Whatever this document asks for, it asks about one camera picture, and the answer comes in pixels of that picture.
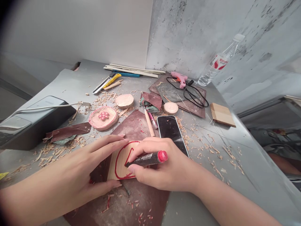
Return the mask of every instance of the right hand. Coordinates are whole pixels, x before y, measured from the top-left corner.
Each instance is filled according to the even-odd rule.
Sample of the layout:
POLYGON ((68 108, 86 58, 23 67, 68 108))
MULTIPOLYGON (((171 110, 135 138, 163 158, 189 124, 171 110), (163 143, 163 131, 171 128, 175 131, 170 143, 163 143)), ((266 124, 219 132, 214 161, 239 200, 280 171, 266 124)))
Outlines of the right hand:
POLYGON ((169 138, 145 138, 131 153, 129 162, 134 161, 143 153, 153 153, 160 150, 167 152, 168 160, 158 164, 157 169, 132 164, 128 170, 135 174, 139 182, 157 189, 193 192, 194 176, 200 173, 202 167, 183 154, 169 138))

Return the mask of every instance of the black cable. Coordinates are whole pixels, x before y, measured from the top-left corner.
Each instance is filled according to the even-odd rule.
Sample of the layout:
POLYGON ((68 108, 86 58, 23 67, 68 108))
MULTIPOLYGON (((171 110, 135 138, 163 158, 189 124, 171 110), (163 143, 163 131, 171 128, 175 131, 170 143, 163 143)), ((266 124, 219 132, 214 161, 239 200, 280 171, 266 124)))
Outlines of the black cable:
MULTIPOLYGON (((166 80, 167 80, 174 88, 180 89, 180 88, 175 87, 168 79, 169 79, 169 78, 166 78, 166 80)), ((208 101, 206 100, 206 98, 201 94, 201 92, 200 92, 197 88, 195 88, 195 87, 192 86, 193 83, 194 83, 194 81, 191 80, 189 83, 186 84, 186 86, 185 86, 184 89, 180 89, 180 90, 183 90, 183 91, 184 91, 184 93, 183 93, 184 97, 186 98, 186 100, 190 101, 192 104, 196 105, 196 106, 199 107, 199 108, 205 108, 205 107, 208 107, 208 106, 209 106, 208 101), (198 97, 195 96, 192 92, 190 92, 190 91, 187 89, 187 86, 190 86, 190 87, 194 88, 196 91, 198 91, 198 93, 201 95, 201 97, 202 97, 202 98, 205 100, 205 102, 207 103, 207 106, 204 105, 204 104, 202 103, 202 101, 200 100, 200 98, 198 98, 198 97), (185 92, 187 92, 187 93, 189 94, 189 96, 191 97, 191 99, 192 99, 194 102, 192 102, 192 101, 190 100, 190 98, 187 98, 187 97, 185 96, 185 92)))

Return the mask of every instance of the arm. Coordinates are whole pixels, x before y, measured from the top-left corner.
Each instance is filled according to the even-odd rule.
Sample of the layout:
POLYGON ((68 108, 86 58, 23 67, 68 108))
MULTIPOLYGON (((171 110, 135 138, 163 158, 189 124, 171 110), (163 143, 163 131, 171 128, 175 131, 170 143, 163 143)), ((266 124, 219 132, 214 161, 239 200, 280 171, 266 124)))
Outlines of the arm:
POLYGON ((195 194, 221 226, 281 225, 258 205, 187 158, 171 139, 146 138, 131 154, 129 162, 144 152, 158 150, 165 150, 168 160, 159 164, 157 170, 130 165, 129 170, 136 175, 138 181, 161 190, 195 194))
POLYGON ((127 143, 120 136, 104 136, 0 190, 3 216, 13 226, 40 225, 121 186, 117 180, 90 184, 90 173, 127 143))

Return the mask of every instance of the black phone screen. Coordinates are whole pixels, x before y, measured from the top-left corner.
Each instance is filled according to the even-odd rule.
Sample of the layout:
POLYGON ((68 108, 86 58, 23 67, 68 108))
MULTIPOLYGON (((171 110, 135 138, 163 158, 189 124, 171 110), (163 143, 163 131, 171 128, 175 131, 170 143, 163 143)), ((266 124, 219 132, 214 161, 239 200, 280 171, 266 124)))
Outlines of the black phone screen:
POLYGON ((157 118, 161 138, 170 138, 175 145, 187 156, 187 150, 174 116, 160 116, 157 118))

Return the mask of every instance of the round wooden piece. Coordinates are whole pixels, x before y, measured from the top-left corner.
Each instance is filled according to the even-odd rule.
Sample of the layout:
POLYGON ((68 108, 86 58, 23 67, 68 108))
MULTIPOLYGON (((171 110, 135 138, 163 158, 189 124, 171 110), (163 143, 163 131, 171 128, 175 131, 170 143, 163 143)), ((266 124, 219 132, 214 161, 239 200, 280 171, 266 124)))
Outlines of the round wooden piece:
POLYGON ((113 108, 104 106, 91 113, 89 123, 98 131, 103 131, 114 125, 118 118, 118 113, 113 108))
POLYGON ((163 112, 168 115, 174 115, 178 111, 179 107, 174 102, 167 102, 164 104, 163 112))
POLYGON ((116 97, 115 102, 120 109, 124 110, 134 106, 134 97, 131 94, 123 94, 116 97))

